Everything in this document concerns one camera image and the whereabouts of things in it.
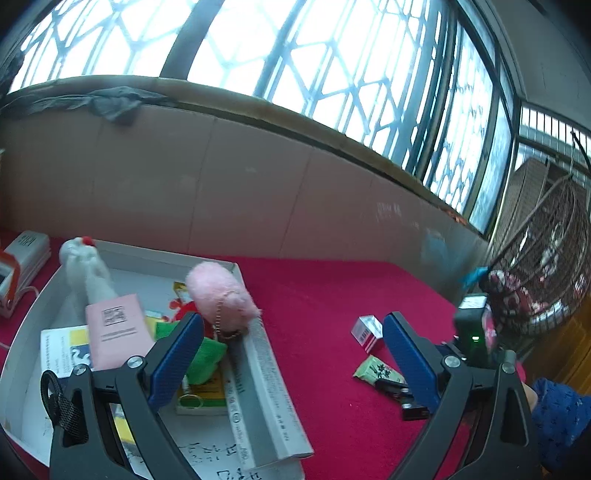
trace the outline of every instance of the beige wall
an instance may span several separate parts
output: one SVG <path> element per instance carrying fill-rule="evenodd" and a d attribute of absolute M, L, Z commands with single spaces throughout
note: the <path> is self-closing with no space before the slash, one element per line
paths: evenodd
<path fill-rule="evenodd" d="M 449 299 L 486 242 L 391 180 L 203 113 L 0 124 L 2 224 L 195 255 L 389 261 Z"/>

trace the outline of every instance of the metal screw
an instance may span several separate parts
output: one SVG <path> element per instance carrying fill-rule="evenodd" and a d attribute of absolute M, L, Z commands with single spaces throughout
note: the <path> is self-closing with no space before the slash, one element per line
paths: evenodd
<path fill-rule="evenodd" d="M 133 356 L 129 360 L 127 360 L 127 366 L 129 368 L 138 368 L 141 364 L 144 363 L 144 359 L 140 356 Z"/>
<path fill-rule="evenodd" d="M 74 370 L 72 370 L 74 372 L 74 375 L 82 375 L 84 372 L 86 372 L 86 365 L 85 364 L 79 364 L 76 365 L 74 367 Z"/>
<path fill-rule="evenodd" d="M 461 365 L 460 359 L 453 355 L 445 357 L 444 362 L 449 368 L 457 368 Z"/>
<path fill-rule="evenodd" d="M 503 362 L 502 365 L 503 372 L 506 374 L 512 375 L 515 373 L 515 365 L 510 364 L 509 362 Z"/>

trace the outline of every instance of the pink plush keychain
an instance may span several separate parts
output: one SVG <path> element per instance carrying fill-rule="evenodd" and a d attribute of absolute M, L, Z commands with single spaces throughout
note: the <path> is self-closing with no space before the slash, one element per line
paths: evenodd
<path fill-rule="evenodd" d="M 213 325 L 220 340 L 240 335 L 261 314 L 247 290 L 220 264 L 200 263 L 185 283 L 199 313 Z"/>

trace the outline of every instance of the blue gripper pad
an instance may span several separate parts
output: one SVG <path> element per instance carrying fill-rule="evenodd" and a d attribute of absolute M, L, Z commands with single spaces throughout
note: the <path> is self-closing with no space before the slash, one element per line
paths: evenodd
<path fill-rule="evenodd" d="M 419 337 L 412 329 L 410 332 L 414 338 L 411 338 L 401 322 L 408 325 L 398 312 L 391 313 L 384 319 L 384 342 L 396 360 L 415 400 L 427 407 L 429 412 L 433 414 L 441 400 L 437 389 L 437 377 L 419 351 L 416 342 L 423 340 L 423 342 L 430 343 L 432 348 L 435 346 L 428 340 Z"/>
<path fill-rule="evenodd" d="M 172 341 L 172 345 L 164 354 L 164 357 L 155 368 L 150 378 L 150 394 L 148 404 L 154 412 L 160 407 L 167 405 L 175 395 L 183 377 L 187 374 L 189 364 L 195 357 L 197 350 L 203 342 L 203 319 L 201 315 L 192 313 L 192 317 L 184 328 L 179 331 L 178 336 Z M 172 340 L 171 336 L 158 340 L 167 343 Z"/>

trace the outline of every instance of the barcode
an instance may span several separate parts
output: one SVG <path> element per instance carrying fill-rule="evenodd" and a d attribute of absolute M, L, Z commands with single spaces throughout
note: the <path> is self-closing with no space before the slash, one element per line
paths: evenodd
<path fill-rule="evenodd" d="M 361 336 L 359 337 L 360 343 L 365 343 L 365 340 L 369 336 L 369 330 L 364 330 Z"/>

